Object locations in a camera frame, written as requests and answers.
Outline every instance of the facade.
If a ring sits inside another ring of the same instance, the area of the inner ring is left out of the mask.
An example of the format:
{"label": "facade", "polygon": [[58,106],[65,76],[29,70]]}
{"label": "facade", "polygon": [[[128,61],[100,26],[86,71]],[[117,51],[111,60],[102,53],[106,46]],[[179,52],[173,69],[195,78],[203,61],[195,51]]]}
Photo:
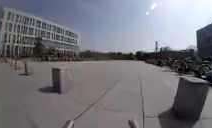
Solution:
{"label": "facade", "polygon": [[212,24],[197,31],[197,48],[200,57],[212,56]]}
{"label": "facade", "polygon": [[79,34],[43,18],[0,6],[0,54],[17,56],[33,54],[35,39],[42,38],[45,47],[77,55]]}

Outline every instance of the concrete pavement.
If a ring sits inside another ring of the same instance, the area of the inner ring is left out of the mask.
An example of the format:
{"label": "concrete pavement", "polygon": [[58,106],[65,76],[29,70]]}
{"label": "concrete pavement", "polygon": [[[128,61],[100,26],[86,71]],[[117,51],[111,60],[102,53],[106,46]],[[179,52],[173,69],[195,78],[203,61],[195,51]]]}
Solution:
{"label": "concrete pavement", "polygon": [[[191,124],[173,120],[168,110],[176,94],[178,76],[159,67],[138,61],[28,64],[34,73],[31,76],[20,76],[23,69],[16,71],[8,64],[0,64],[1,128],[60,128],[117,81],[112,90],[75,121],[75,128],[128,128],[131,118],[140,127],[144,124],[144,128],[212,128],[212,88],[200,121]],[[40,91],[51,86],[51,67],[55,66],[68,67],[73,74],[73,89],[66,94]]]}

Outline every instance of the sky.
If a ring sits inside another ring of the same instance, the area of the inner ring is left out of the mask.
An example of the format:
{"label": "sky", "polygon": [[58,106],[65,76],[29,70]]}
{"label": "sky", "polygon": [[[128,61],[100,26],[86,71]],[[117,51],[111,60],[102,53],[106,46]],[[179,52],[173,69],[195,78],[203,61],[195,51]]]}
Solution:
{"label": "sky", "polygon": [[3,6],[68,26],[81,50],[136,52],[196,46],[212,23],[212,0],[0,0]]}

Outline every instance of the concrete bollard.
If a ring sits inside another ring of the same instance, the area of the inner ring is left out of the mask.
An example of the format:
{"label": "concrete bollard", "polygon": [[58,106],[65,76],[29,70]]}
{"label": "concrete bollard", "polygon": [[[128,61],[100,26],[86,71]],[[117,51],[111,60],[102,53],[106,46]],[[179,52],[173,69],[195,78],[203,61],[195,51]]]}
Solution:
{"label": "concrete bollard", "polygon": [[68,68],[52,68],[53,92],[66,93],[73,88],[72,74]]}
{"label": "concrete bollard", "polygon": [[24,75],[28,76],[28,67],[27,67],[27,62],[24,62]]}
{"label": "concrete bollard", "polygon": [[129,120],[129,127],[130,128],[139,128],[136,121],[134,119]]}
{"label": "concrete bollard", "polygon": [[17,64],[17,61],[15,61],[15,63],[14,63],[14,69],[15,69],[15,70],[18,70],[18,64]]}
{"label": "concrete bollard", "polygon": [[172,107],[174,115],[182,119],[198,120],[207,98],[208,85],[207,81],[198,78],[180,78]]}
{"label": "concrete bollard", "polygon": [[13,60],[12,59],[9,60],[9,64],[10,64],[10,67],[13,67]]}
{"label": "concrete bollard", "polygon": [[74,121],[68,120],[62,128],[74,128]]}

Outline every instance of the white building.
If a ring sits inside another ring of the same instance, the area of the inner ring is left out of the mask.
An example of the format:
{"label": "white building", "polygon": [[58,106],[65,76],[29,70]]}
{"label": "white building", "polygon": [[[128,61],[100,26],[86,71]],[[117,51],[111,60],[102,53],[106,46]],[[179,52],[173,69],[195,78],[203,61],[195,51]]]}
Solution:
{"label": "white building", "polygon": [[42,37],[46,47],[75,55],[79,52],[79,34],[43,18],[0,7],[0,54],[32,54],[35,38]]}

